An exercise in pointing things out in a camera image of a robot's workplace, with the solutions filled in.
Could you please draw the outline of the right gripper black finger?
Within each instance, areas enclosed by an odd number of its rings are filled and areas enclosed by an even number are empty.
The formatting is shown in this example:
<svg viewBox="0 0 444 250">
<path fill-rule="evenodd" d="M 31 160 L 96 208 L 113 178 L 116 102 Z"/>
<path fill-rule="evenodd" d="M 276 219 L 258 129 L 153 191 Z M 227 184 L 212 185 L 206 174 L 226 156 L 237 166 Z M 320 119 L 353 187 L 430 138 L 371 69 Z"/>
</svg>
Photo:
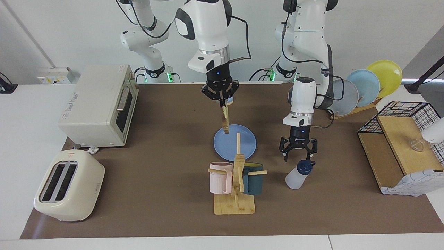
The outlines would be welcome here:
<svg viewBox="0 0 444 250">
<path fill-rule="evenodd" d="M 221 83 L 206 83 L 202 86 L 202 93 L 213 101 L 221 102 L 222 99 L 222 84 Z"/>
<path fill-rule="evenodd" d="M 230 86 L 227 90 L 225 90 L 225 100 L 226 102 L 232 102 L 234 100 L 233 95 L 239 88 L 239 81 L 238 80 L 232 80 Z"/>
</svg>

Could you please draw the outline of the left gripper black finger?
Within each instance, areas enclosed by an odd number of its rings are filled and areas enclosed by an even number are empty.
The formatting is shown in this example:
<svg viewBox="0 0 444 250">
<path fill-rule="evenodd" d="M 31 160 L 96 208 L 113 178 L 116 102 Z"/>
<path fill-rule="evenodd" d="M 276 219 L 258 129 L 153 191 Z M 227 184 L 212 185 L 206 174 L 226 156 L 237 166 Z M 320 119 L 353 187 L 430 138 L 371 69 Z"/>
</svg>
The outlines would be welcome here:
<svg viewBox="0 0 444 250">
<path fill-rule="evenodd" d="M 284 161 L 288 161 L 288 154 L 293 150 L 293 144 L 285 137 L 281 137 L 280 139 L 280 152 L 284 156 Z"/>
<path fill-rule="evenodd" d="M 317 139 L 310 139 L 311 148 L 307 145 L 307 160 L 310 160 L 310 158 L 318 152 L 318 140 Z"/>
</svg>

